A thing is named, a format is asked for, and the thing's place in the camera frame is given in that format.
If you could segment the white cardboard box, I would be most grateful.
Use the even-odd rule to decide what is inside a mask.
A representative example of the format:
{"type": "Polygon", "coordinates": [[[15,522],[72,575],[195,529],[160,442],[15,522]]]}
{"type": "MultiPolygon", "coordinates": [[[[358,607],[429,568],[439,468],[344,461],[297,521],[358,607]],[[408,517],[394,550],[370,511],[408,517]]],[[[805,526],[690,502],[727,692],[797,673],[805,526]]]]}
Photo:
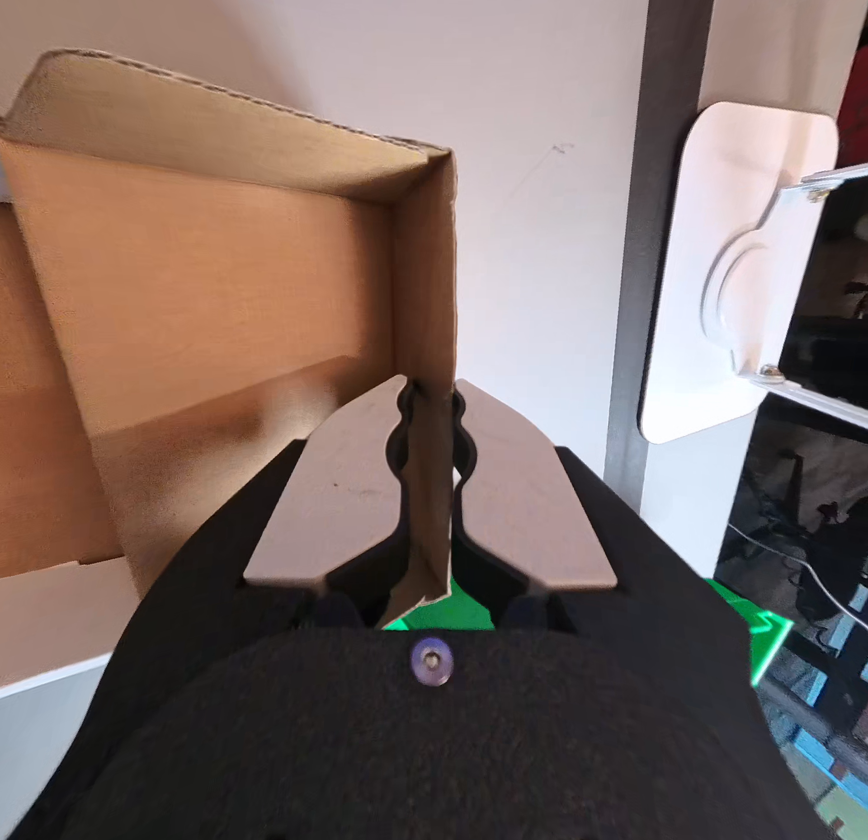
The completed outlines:
{"type": "Polygon", "coordinates": [[[2,164],[140,596],[285,445],[395,376],[417,386],[409,570],[381,620],[447,593],[452,150],[57,50],[2,116],[2,164]]]}

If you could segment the grey desk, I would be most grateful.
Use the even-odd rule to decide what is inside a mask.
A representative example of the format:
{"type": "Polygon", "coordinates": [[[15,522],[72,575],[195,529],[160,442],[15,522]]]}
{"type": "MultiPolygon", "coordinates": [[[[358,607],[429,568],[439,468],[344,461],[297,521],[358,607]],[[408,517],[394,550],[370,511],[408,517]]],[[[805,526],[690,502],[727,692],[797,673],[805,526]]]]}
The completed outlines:
{"type": "MultiPolygon", "coordinates": [[[[743,620],[602,480],[611,389],[635,422],[643,374],[614,358],[624,245],[656,274],[716,1],[2,0],[2,116],[85,50],[452,150],[449,563],[465,379],[556,446],[618,581],[489,631],[251,586],[294,438],[141,596],[12,838],[829,838],[743,620]]],[[[2,552],[125,556],[2,173],[2,552]]]]}

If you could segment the red cloth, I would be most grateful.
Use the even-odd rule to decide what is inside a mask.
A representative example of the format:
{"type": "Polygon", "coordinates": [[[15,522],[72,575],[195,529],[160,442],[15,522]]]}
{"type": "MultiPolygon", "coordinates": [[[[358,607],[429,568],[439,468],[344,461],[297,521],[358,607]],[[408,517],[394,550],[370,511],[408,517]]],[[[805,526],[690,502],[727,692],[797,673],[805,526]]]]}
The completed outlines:
{"type": "Polygon", "coordinates": [[[838,115],[839,167],[867,162],[867,33],[853,58],[838,115]]]}

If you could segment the green plastic bin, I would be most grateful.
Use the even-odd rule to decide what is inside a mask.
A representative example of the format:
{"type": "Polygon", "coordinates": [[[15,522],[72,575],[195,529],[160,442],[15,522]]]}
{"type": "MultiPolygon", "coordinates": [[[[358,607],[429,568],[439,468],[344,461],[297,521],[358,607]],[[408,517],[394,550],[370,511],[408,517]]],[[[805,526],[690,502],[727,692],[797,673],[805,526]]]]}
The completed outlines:
{"type": "MultiPolygon", "coordinates": [[[[713,578],[706,579],[747,626],[750,635],[751,685],[756,689],[769,666],[783,647],[794,622],[742,597],[713,578]]],[[[464,592],[457,582],[450,582],[450,595],[430,605],[419,606],[385,626],[386,631],[449,629],[489,631],[494,628],[490,613],[464,592]]]]}

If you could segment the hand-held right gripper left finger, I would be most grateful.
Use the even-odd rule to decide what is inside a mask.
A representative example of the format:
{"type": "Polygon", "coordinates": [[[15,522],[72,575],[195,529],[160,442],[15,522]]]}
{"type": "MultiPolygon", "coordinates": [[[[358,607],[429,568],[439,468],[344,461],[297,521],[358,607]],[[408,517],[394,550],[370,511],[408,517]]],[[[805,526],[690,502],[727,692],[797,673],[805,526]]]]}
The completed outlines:
{"type": "Polygon", "coordinates": [[[385,610],[410,557],[411,381],[397,374],[309,436],[246,565],[251,586],[341,593],[385,610]]]}

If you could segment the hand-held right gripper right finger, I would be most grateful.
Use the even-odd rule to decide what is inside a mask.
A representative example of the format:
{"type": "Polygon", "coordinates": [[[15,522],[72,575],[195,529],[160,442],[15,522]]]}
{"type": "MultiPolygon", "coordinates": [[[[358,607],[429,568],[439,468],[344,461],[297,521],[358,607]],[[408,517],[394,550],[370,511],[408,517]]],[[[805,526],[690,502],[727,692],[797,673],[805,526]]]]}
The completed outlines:
{"type": "Polygon", "coordinates": [[[465,379],[452,395],[451,573],[490,615],[617,578],[556,446],[465,379]]]}

